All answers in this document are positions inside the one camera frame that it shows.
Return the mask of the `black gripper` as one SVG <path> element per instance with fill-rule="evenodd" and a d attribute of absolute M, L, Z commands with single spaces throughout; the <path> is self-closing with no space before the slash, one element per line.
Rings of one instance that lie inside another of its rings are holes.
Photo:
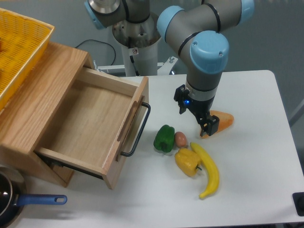
<path fill-rule="evenodd" d="M 186 88 L 185 85 L 179 86 L 175 90 L 174 100 L 178 103 L 179 114 L 183 114 L 187 108 L 195 116 L 201 126 L 200 136 L 212 136 L 218 131 L 219 118 L 210 115 L 216 89 L 200 91 L 194 88 Z"/>

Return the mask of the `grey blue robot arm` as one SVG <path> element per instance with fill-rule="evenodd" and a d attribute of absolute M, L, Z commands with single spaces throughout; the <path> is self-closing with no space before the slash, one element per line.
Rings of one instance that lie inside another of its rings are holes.
<path fill-rule="evenodd" d="M 195 116 L 201 136 L 218 131 L 220 120 L 210 108 L 228 62 L 222 32 L 252 17 L 252 0 L 204 0 L 189 11 L 170 6 L 160 15 L 151 12 L 147 0 L 87 0 L 84 6 L 97 29 L 111 27 L 127 76 L 157 73 L 157 44 L 163 39 L 188 69 L 186 83 L 174 95 L 180 113 Z"/>

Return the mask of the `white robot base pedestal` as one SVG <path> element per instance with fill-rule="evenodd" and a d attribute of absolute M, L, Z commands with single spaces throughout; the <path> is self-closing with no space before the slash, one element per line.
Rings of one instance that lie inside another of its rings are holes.
<path fill-rule="evenodd" d="M 158 43 L 161 40 L 156 27 L 157 19 L 158 16 L 151 13 L 142 23 L 124 20 L 112 26 L 113 37 L 121 46 L 125 68 L 132 61 L 141 74 L 147 74 L 148 69 L 156 72 Z"/>

